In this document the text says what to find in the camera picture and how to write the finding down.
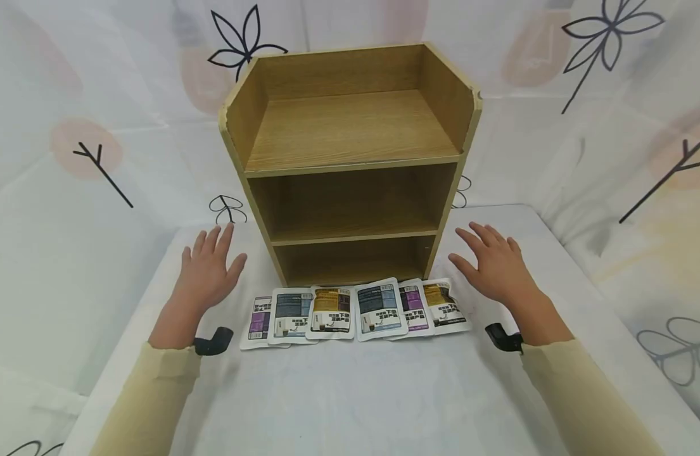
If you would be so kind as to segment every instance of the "wooden bookshelf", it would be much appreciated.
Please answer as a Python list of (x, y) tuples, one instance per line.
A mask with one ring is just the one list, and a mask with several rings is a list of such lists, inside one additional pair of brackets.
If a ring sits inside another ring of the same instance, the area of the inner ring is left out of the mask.
[(481, 114), (430, 44), (254, 58), (220, 133), (284, 285), (427, 277)]

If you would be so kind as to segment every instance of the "packet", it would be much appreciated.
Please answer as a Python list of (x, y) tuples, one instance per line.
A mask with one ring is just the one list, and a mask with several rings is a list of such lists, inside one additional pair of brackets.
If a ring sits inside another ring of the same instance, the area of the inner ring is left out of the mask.
[(356, 285), (353, 297), (357, 339), (360, 342), (408, 333), (408, 323), (403, 316), (398, 281), (395, 278)]
[(271, 318), (271, 296), (253, 299), (253, 308), (243, 328), (241, 350), (278, 346), (288, 348), (289, 344), (269, 345), (269, 319)]
[(432, 336), (433, 330), (431, 311), (426, 303), (426, 293), (423, 292), (423, 282), (420, 279), (406, 280), (398, 284), (403, 313), (408, 323), (408, 333), (405, 336), (388, 337), (389, 341), (407, 339), (408, 337)]
[(316, 344), (305, 337), (312, 303), (311, 288), (275, 288), (271, 296), (269, 345)]
[(307, 339), (354, 339), (350, 288), (312, 287)]
[(466, 317), (451, 297), (449, 279), (424, 280), (423, 293), (426, 294), (426, 303), (431, 311), (433, 330), (436, 334), (458, 333), (471, 329)]

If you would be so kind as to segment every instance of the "white backdrop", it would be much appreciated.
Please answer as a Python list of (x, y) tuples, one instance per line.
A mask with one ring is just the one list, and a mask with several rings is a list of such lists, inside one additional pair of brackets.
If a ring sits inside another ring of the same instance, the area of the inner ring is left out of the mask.
[(65, 439), (178, 226), (244, 220), (208, 59), (257, 37), (435, 43), (485, 99), (455, 205), (534, 207), (700, 417), (700, 0), (0, 0), (0, 455)]

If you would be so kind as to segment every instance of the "finger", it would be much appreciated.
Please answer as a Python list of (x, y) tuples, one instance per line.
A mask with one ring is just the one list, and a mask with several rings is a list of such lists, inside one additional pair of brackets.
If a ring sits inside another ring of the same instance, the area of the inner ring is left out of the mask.
[(469, 281), (472, 287), (476, 288), (476, 283), (479, 281), (479, 270), (474, 268), (465, 258), (452, 253), (449, 255), (449, 260), (459, 269), (459, 272), (464, 274), (466, 280)]
[(200, 251), (203, 249), (203, 244), (205, 244), (205, 236), (207, 236), (207, 232), (202, 230), (200, 234), (198, 234), (198, 237), (195, 238), (195, 245), (193, 245), (193, 256), (200, 255)]
[(482, 251), (485, 249), (484, 243), (474, 234), (466, 230), (456, 229), (456, 234), (466, 242), (466, 245), (474, 252), (474, 255), (479, 258), (479, 255), (481, 255)]
[(205, 239), (205, 244), (203, 245), (202, 253), (206, 253), (207, 255), (211, 255), (215, 251), (215, 242), (217, 241), (217, 235), (219, 235), (219, 234), (220, 234), (220, 225), (216, 225), (208, 233), (208, 236)]
[(485, 229), (488, 229), (491, 234), (494, 235), (495, 238), (497, 238), (497, 242), (499, 244), (507, 245), (507, 241), (504, 240), (504, 236), (499, 234), (499, 231), (494, 229), (494, 226), (492, 225), (484, 225)]
[(522, 256), (522, 249), (519, 248), (519, 244), (517, 243), (516, 240), (509, 237), (509, 238), (507, 238), (507, 244), (509, 244), (509, 248), (512, 249), (512, 251), (514, 253), (516, 253), (519, 256)]
[(182, 267), (185, 268), (190, 264), (190, 248), (182, 249)]
[(223, 236), (220, 237), (220, 241), (217, 241), (217, 246), (215, 246), (215, 253), (223, 258), (223, 263), (226, 262), (228, 250), (231, 248), (234, 226), (234, 224), (226, 225), (226, 229), (223, 230)]
[(231, 267), (228, 268), (228, 272), (226, 272), (226, 287), (228, 288), (228, 293), (233, 291), (236, 287), (236, 283), (238, 283), (238, 278), (241, 277), (241, 272), (243, 272), (243, 267), (246, 265), (247, 259), (248, 255), (242, 253), (233, 260)]
[(489, 246), (489, 248), (499, 244), (497, 238), (495, 238), (494, 235), (482, 225), (476, 224), (476, 222), (471, 222), (469, 227), (470, 229), (474, 230), (477, 235), (479, 235), (482, 241), (484, 241), (484, 245)]

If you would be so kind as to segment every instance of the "leaf drawing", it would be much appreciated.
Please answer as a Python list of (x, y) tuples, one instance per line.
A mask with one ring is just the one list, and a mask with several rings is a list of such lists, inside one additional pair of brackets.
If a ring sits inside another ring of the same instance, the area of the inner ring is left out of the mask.
[(680, 171), (684, 171), (685, 169), (700, 167), (700, 162), (686, 164), (689, 161), (689, 159), (694, 157), (694, 154), (696, 154), (697, 151), (700, 150), (700, 142), (694, 146), (694, 149), (690, 150), (689, 141), (685, 139), (684, 141), (682, 141), (682, 149), (684, 156), (681, 160), (679, 160), (679, 163), (673, 166), (673, 168), (670, 169), (670, 171), (666, 173), (665, 176), (662, 177), (661, 180), (659, 180), (659, 182), (657, 182), (656, 185), (653, 186), (651, 190), (649, 190), (646, 193), (646, 195), (644, 195), (644, 197), (641, 198), (639, 202), (631, 208), (631, 210), (625, 213), (625, 215), (618, 221), (619, 224), (622, 224), (631, 214), (633, 214), (634, 211), (636, 211), (639, 208), (639, 206), (643, 205), (644, 201), (646, 201), (650, 196), (652, 196), (659, 189), (659, 187), (663, 186), (663, 184), (665, 184), (668, 181), (668, 179), (670, 179), (673, 176), (673, 174)]
[[(672, 317), (666, 321), (668, 334), (644, 329), (637, 333), (636, 340), (668, 380), (682, 387), (687, 387), (694, 383), (696, 367), (700, 368), (700, 341), (691, 342), (685, 336), (677, 334), (672, 328), (672, 323), (675, 322), (686, 323), (686, 328), (690, 332), (700, 330), (699, 320), (688, 317)], [(686, 372), (684, 372), (685, 376), (680, 377), (677, 374), (681, 371), (675, 372), (667, 367), (671, 363), (667, 364), (666, 362), (675, 359), (686, 360), (686, 364), (680, 364), (687, 367)]]
[(42, 446), (41, 441), (39, 441), (39, 440), (32, 440), (32, 441), (30, 441), (30, 442), (23, 443), (23, 445), (20, 445), (18, 448), (15, 448), (12, 452), (9, 452), (9, 453), (8, 453), (7, 455), (5, 455), (5, 456), (25, 456), (26, 453), (22, 452), (21, 450), (24, 450), (24, 448), (27, 448), (27, 447), (29, 447), (29, 446), (31, 446), (31, 445), (34, 445), (34, 446), (35, 446), (35, 452), (33, 453), (33, 456), (46, 456), (47, 454), (51, 453), (53, 450), (57, 450), (58, 448), (61, 448), (61, 447), (63, 446), (62, 443), (59, 443), (58, 445), (54, 445), (54, 446), (51, 447), (50, 450), (44, 452), (44, 453), (41, 455), (41, 446)]
[(454, 205), (454, 202), (451, 201), (451, 208), (464, 208), (464, 207), (466, 207), (466, 203), (469, 202), (466, 200), (466, 195), (464, 195), (464, 192), (469, 190), (469, 188), (471, 188), (471, 179), (469, 179), (468, 177), (466, 177), (462, 174), (461, 180), (459, 181), (459, 186), (460, 187), (463, 186), (464, 188), (457, 188), (456, 194), (459, 195), (461, 197), (461, 199), (464, 200), (464, 204), (461, 206), (456, 206), (456, 205)]
[(235, 222), (233, 219), (233, 211), (239, 212), (241, 215), (243, 215), (244, 222), (248, 221), (248, 216), (241, 210), (243, 203), (232, 196), (218, 195), (210, 200), (208, 207), (212, 212), (217, 212), (217, 215), (215, 216), (215, 225), (220, 225), (219, 219), (224, 212), (228, 213), (228, 218), (231, 224)]
[(289, 51), (278, 44), (259, 44), (260, 42), (260, 16), (258, 15), (258, 5), (253, 5), (243, 20), (243, 29), (238, 30), (223, 16), (210, 10), (213, 22), (221, 38), (228, 44), (228, 48), (217, 50), (208, 61), (213, 65), (236, 69), (236, 82), (241, 73), (241, 68), (251, 61), (253, 55), (262, 49), (278, 49), (284, 54)]
[(84, 143), (79, 141), (78, 145), (81, 147), (81, 150), (74, 150), (73, 153), (76, 155), (82, 155), (83, 157), (89, 157), (91, 159), (91, 162), (94, 164), (96, 168), (99, 169), (99, 171), (104, 174), (104, 177), (106, 177), (106, 180), (109, 181), (112, 187), (119, 192), (121, 197), (124, 198), (124, 201), (129, 205), (129, 207), (134, 208), (134, 205), (132, 202), (127, 199), (127, 197), (124, 195), (124, 193), (117, 187), (117, 184), (114, 183), (113, 180), (111, 180), (111, 177), (109, 176), (108, 173), (106, 173), (106, 170), (101, 166), (101, 144), (99, 144), (99, 149), (96, 150), (96, 157), (94, 157), (94, 154), (92, 154), (89, 149), (86, 148)]
[[(580, 82), (568, 100), (562, 114), (568, 110), (577, 96), (582, 83), (590, 75), (596, 61), (601, 59), (603, 67), (613, 71), (623, 49), (623, 38), (655, 29), (665, 23), (665, 19), (657, 13), (639, 13), (639, 9), (647, 0), (642, 0), (636, 8), (628, 9), (632, 0), (602, 0), (601, 15), (587, 16), (563, 25), (563, 31), (575, 39), (584, 39), (585, 43), (570, 58), (563, 74), (570, 73), (589, 63), (588, 69), (582, 75)], [(618, 2), (615, 10), (612, 6)]]

